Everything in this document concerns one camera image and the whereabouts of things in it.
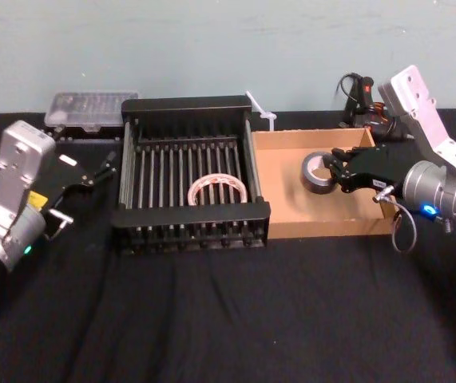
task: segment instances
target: black tablecloth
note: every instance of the black tablecloth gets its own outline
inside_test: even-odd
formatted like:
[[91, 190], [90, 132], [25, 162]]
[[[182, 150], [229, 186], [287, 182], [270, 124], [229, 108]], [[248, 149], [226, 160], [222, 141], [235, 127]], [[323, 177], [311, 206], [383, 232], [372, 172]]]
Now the black tablecloth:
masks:
[[[456, 110], [442, 117], [456, 140]], [[42, 114], [0, 114], [0, 134], [17, 119], [43, 126]], [[276, 127], [338, 120], [281, 113]], [[94, 169], [113, 148], [57, 150]], [[120, 257], [116, 189], [73, 197], [76, 223], [10, 276], [0, 381], [456, 381], [456, 232], [419, 219], [408, 256], [381, 236]]]

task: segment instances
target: brown cardboard tray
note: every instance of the brown cardboard tray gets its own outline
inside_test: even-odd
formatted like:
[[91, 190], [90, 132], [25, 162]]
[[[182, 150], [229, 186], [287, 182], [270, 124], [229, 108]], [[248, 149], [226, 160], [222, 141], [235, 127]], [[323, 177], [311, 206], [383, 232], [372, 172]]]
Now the brown cardboard tray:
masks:
[[375, 146], [367, 129], [254, 132], [253, 142], [261, 191], [272, 209], [269, 239], [391, 233], [395, 208], [374, 203], [374, 190], [344, 194], [338, 185], [317, 195], [300, 182], [302, 161], [311, 152]]

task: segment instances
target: white plastic strip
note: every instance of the white plastic strip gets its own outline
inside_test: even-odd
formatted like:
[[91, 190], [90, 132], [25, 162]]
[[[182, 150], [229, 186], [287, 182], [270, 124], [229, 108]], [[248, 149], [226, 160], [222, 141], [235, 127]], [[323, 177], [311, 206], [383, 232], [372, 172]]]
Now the white plastic strip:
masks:
[[271, 132], [274, 131], [274, 120], [277, 118], [277, 116], [272, 113], [272, 112], [266, 112], [261, 108], [260, 104], [256, 101], [256, 99], [251, 95], [251, 92], [248, 90], [245, 91], [245, 95], [251, 99], [252, 106], [256, 108], [258, 112], [260, 112], [260, 117], [261, 118], [266, 118], [268, 120], [268, 130]]
[[59, 156], [59, 160], [61, 160], [62, 162], [70, 165], [70, 166], [75, 166], [77, 164], [77, 161], [74, 160], [73, 158], [69, 158], [68, 156], [65, 156], [64, 154], [61, 154]]

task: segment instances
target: tape roll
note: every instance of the tape roll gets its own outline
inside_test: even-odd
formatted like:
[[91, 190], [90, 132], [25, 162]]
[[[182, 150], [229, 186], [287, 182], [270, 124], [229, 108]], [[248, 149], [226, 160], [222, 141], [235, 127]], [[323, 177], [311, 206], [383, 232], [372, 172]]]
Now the tape roll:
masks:
[[329, 152], [313, 152], [302, 162], [300, 180], [302, 185], [310, 192], [327, 194], [334, 190], [336, 182], [332, 177], [322, 178], [314, 174], [316, 169], [325, 168], [323, 156], [331, 156]]
[[230, 176], [229, 174], [213, 173], [199, 178], [190, 186], [187, 193], [188, 205], [196, 206], [196, 198], [199, 190], [212, 184], [226, 184], [234, 187], [240, 193], [240, 202], [247, 202], [247, 189], [242, 181], [236, 177]]

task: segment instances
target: dish rack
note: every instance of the dish rack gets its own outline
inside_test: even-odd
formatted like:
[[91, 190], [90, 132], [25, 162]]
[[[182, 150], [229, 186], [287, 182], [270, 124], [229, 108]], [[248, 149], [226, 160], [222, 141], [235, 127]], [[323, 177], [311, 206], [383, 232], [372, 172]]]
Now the dish rack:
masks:
[[[119, 204], [112, 225], [122, 251], [154, 252], [266, 245], [270, 205], [261, 195], [246, 96], [127, 100]], [[227, 173], [248, 191], [202, 189], [202, 176]]]

